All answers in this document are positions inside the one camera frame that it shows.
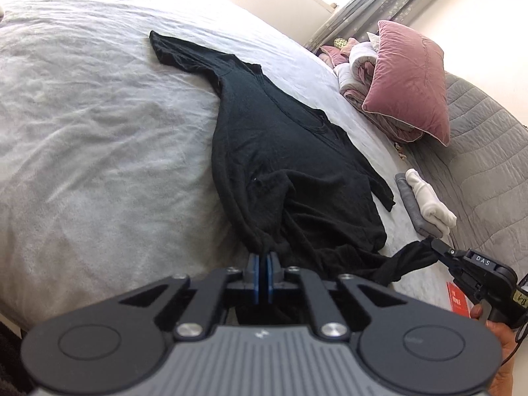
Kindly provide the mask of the person right hand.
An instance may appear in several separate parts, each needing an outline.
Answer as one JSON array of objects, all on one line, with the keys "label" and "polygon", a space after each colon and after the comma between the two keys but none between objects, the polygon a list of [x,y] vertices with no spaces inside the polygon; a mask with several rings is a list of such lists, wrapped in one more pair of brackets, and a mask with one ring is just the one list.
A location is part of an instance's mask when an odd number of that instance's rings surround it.
[{"label": "person right hand", "polygon": [[514,358],[511,353],[516,347],[514,332],[502,323],[487,321],[486,326],[498,338],[504,360],[509,358],[508,362],[502,365],[496,373],[490,385],[489,394],[491,396],[511,396],[514,388]]}]

